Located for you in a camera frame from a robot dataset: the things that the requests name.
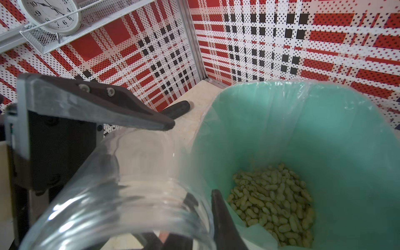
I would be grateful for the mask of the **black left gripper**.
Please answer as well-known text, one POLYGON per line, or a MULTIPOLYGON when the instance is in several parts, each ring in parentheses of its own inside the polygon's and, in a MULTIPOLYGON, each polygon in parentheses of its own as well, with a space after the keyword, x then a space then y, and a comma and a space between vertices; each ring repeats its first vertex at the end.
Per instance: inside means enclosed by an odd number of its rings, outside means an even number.
POLYGON ((41 74, 21 74, 17 105, 5 110, 14 244, 29 229, 103 139, 103 126, 168 131, 175 121, 129 90, 41 74))

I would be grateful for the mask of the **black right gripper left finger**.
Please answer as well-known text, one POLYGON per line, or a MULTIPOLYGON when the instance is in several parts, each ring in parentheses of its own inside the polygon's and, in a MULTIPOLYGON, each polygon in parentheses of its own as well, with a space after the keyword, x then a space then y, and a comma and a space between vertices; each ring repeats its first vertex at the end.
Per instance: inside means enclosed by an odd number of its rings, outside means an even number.
POLYGON ((144 227, 140 243, 144 250, 193 250, 199 246, 200 200, 192 193, 183 198, 146 199, 142 205, 144 227))

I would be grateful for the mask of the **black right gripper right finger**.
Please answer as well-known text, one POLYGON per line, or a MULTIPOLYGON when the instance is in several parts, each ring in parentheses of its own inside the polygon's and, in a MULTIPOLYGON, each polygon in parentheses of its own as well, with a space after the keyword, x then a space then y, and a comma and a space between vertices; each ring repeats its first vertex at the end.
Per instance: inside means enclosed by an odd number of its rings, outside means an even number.
POLYGON ((214 218, 214 241, 218 250, 248 250, 229 214, 225 200, 217 189, 211 192, 214 218))

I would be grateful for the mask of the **orange lid peanut jar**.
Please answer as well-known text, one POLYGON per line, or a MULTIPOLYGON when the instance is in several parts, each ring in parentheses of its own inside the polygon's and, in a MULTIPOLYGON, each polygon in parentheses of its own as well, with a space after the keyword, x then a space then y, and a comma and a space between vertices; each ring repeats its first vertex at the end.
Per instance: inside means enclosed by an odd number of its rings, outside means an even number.
POLYGON ((113 237, 140 242, 143 202, 192 193, 200 200, 194 250, 214 250, 214 222, 206 195, 173 130, 119 128, 91 153, 24 237, 22 250, 94 250, 113 237))

